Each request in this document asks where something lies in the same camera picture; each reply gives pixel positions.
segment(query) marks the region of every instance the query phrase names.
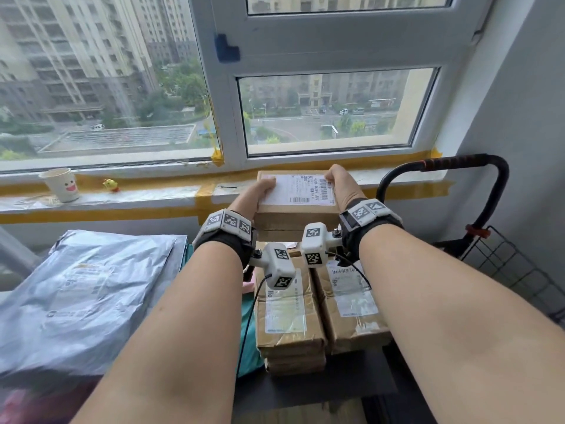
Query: smiley face cup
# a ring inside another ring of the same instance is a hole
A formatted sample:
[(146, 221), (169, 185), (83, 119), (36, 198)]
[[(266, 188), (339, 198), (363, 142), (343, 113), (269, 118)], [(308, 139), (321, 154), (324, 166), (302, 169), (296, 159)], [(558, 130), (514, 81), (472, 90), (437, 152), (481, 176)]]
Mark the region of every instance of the smiley face cup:
[(39, 174), (47, 187), (61, 202), (71, 202), (80, 196), (74, 173), (70, 168), (56, 168)]

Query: road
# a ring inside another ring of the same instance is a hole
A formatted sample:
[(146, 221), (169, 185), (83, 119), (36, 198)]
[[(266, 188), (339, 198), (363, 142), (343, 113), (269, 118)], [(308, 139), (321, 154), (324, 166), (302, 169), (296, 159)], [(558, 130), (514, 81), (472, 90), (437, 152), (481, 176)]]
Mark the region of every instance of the road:
[[(396, 112), (370, 113), (352, 116), (353, 121), (375, 121), (396, 115)], [(331, 125), (337, 122), (340, 115), (327, 113), (314, 116), (296, 117), (267, 117), (264, 119), (251, 119), (252, 127), (267, 127), (279, 135), (285, 135), (292, 141), (312, 141), (321, 138), (321, 125)]]

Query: yellow figurine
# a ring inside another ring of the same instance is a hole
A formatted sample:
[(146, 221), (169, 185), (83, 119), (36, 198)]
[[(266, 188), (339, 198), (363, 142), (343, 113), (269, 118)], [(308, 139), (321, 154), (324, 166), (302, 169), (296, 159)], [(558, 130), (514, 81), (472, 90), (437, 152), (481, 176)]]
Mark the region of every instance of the yellow figurine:
[(117, 186), (117, 181), (114, 181), (111, 178), (104, 180), (104, 182), (102, 184), (110, 192), (119, 192), (120, 191), (120, 188)]

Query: gray plastic mailer bag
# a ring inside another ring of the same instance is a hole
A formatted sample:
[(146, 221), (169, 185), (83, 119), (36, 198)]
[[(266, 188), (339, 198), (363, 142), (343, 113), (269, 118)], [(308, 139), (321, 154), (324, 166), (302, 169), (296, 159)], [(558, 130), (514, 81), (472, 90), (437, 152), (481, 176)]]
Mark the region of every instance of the gray plastic mailer bag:
[(103, 375), (145, 316), (174, 242), (67, 231), (0, 304), (0, 385), (45, 391)]

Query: metal wire rack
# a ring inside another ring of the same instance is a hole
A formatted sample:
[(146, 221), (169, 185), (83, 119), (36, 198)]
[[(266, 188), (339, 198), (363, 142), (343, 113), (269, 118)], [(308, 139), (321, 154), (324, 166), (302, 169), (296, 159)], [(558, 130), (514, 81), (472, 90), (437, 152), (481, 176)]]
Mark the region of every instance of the metal wire rack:
[(565, 290), (493, 226), (461, 260), (508, 287), (565, 329)]

